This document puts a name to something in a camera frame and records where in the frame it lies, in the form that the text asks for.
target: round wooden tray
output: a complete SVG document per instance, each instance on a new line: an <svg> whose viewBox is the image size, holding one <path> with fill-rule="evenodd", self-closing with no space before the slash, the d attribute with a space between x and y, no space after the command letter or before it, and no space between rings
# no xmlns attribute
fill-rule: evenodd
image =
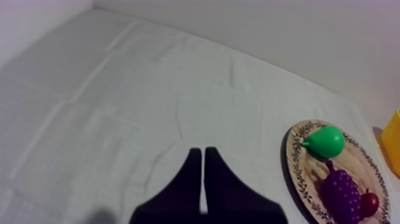
<svg viewBox="0 0 400 224"><path fill-rule="evenodd" d="M291 128L286 141L286 161L293 184L301 201L318 223L335 223L318 196L321 181L329 174L325 164L314 158L300 143L304 138L324 126L332 126L321 120L305 120ZM389 223L388 191L377 166L370 156L344 131L346 139L343 152L331 159L335 169L346 170L357 183L360 194L368 188L379 197L379 209L373 217L360 223Z"/></svg>

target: green pear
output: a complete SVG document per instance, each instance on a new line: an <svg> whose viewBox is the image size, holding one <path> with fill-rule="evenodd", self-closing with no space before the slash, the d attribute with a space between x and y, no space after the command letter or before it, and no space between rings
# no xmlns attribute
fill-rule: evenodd
<svg viewBox="0 0 400 224"><path fill-rule="evenodd" d="M345 137L337 127L325 126L307 137L301 145L324 158L333 158L343 151Z"/></svg>

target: white tablecloth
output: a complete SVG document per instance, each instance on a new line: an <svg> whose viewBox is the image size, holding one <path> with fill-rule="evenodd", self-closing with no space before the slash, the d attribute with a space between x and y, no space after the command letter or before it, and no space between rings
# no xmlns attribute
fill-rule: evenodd
<svg viewBox="0 0 400 224"><path fill-rule="evenodd" d="M353 103L217 43L88 11L0 71L0 223L128 223L189 148L206 146L290 223L307 223L280 162L284 134L305 119L360 141L400 223L400 181Z"/></svg>

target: small red fruit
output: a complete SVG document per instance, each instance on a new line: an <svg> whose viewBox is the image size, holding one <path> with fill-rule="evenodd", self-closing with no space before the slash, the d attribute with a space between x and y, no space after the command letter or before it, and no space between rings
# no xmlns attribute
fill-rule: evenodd
<svg viewBox="0 0 400 224"><path fill-rule="evenodd" d="M361 211L364 217L370 217L378 210L379 198L376 194L367 192L361 196Z"/></svg>

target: yellow object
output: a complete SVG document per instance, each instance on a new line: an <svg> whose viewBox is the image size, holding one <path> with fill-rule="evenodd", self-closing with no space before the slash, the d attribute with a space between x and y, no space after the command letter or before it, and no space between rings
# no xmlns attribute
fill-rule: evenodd
<svg viewBox="0 0 400 224"><path fill-rule="evenodd" d="M380 138L382 139L392 170L400 176L400 110L395 112Z"/></svg>

